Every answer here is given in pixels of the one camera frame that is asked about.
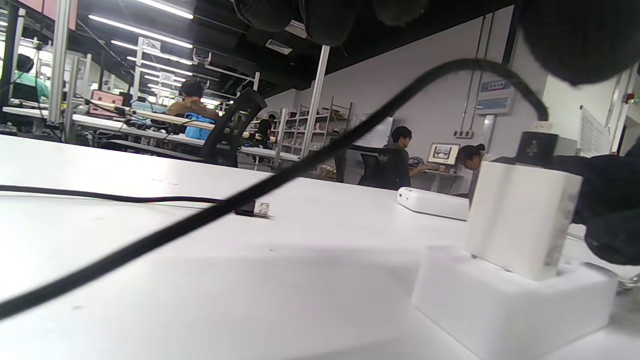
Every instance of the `white power bank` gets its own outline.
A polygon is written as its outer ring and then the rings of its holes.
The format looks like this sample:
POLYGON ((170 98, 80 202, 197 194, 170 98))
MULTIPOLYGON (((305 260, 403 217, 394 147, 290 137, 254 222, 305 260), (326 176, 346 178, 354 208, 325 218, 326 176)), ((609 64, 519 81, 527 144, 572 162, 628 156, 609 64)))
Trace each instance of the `white power bank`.
POLYGON ((401 188, 398 190, 397 199, 400 205, 416 213, 456 220, 466 220, 469 214, 469 201, 461 197, 401 188))
POLYGON ((465 250, 531 280, 555 277, 582 178, 483 163, 465 250))

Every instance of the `white foam block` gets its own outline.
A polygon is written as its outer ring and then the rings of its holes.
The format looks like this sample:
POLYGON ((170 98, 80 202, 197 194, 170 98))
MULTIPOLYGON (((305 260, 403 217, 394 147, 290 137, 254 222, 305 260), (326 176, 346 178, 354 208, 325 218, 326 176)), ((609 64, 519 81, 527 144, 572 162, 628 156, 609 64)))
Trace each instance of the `white foam block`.
POLYGON ((483 360, 537 359, 607 325, 616 275, 583 263, 532 281, 457 247, 428 247, 413 304, 483 360))
POLYGON ((465 249, 528 279, 556 276, 581 184, 566 172, 483 163, 465 249))

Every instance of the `white table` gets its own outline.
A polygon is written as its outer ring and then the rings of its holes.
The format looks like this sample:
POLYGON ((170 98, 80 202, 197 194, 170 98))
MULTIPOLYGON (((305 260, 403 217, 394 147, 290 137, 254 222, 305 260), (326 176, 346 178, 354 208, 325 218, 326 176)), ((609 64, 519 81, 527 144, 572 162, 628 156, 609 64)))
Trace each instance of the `white table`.
MULTIPOLYGON (((3 108, 4 112, 24 115, 30 117, 44 117, 49 113, 47 110, 42 110, 42 115, 40 114, 40 110, 38 109, 25 109, 25 108, 3 108)), ((121 122, 108 120, 108 119, 100 119, 97 117, 91 117, 87 115, 74 114, 73 115, 74 123, 81 126, 93 127, 96 129, 103 129, 108 131, 119 131, 123 134, 128 135, 136 135, 136 136, 145 136, 147 138, 155 138, 155 139, 165 139, 166 141, 171 142, 180 142, 187 143, 195 146, 203 146, 204 140, 192 139, 188 138, 185 134, 179 135, 169 135, 158 133, 157 131, 147 131, 147 130, 139 130, 129 126, 123 126, 121 122)), ((249 148, 243 147, 240 149, 240 152, 247 155, 256 155, 262 156, 263 158, 275 158, 275 151, 269 149, 261 149, 261 148, 249 148)), ((300 157, 298 155, 289 154, 286 152, 280 153, 280 158, 288 161, 300 161, 300 157)))
MULTIPOLYGON (((269 175, 10 136, 0 151, 11 154, 0 158, 2 184, 121 195, 224 198, 269 175)), ((0 299, 194 211, 0 196, 0 299)), ((395 196, 297 179, 262 199, 270 219, 229 215, 0 322, 0 359, 475 360, 410 302, 423 248, 461 244, 466 225, 395 196)), ((608 329, 545 360, 637 359, 639 309, 638 296, 621 297, 608 329)))

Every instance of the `black hair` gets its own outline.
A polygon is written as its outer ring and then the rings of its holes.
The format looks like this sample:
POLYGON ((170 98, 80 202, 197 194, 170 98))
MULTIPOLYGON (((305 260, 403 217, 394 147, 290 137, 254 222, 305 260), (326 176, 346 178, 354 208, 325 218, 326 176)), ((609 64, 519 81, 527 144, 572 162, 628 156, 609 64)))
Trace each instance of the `black hair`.
POLYGON ((473 160, 475 156, 482 156, 482 152, 486 150, 486 146, 483 143, 478 145, 465 145, 458 151, 456 157, 457 163, 473 160))
POLYGON ((402 138, 405 138, 405 139, 413 138, 413 133, 406 126, 398 126, 397 128, 394 129, 394 132, 391 133, 391 140, 393 140, 393 142, 398 142, 402 138))
POLYGON ((20 72, 29 72, 33 70, 33 59, 25 54, 18 54, 15 69, 20 72))
POLYGON ((184 97, 199 97, 204 94, 204 87, 197 79, 189 79, 182 83, 182 94, 184 97))

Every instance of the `air vent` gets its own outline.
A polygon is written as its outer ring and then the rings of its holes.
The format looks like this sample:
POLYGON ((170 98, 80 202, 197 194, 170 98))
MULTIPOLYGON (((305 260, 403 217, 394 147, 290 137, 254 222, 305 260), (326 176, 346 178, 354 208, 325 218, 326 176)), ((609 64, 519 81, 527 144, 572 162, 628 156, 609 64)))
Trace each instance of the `air vent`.
POLYGON ((269 39, 265 46, 285 55, 289 55, 289 53, 293 51, 293 49, 291 49, 290 47, 287 47, 286 45, 281 44, 273 39, 269 39))
POLYGON ((301 38, 307 38, 307 29, 305 29, 305 25, 301 22, 292 20, 285 30, 301 38))

